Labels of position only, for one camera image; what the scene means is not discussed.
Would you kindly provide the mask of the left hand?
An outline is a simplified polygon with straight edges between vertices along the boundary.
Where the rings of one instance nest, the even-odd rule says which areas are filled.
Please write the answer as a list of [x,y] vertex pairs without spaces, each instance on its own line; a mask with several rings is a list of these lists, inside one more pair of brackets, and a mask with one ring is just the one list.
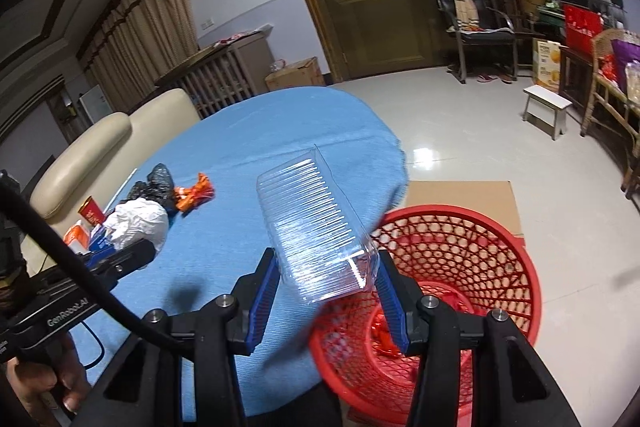
[[77,349],[70,333],[58,338],[62,355],[56,369],[50,366],[23,362],[18,358],[6,363],[6,378],[22,406],[39,426],[58,426],[43,395],[60,381],[64,388],[63,404],[67,410],[77,412],[88,397],[92,386],[88,382],[85,367],[80,363]]

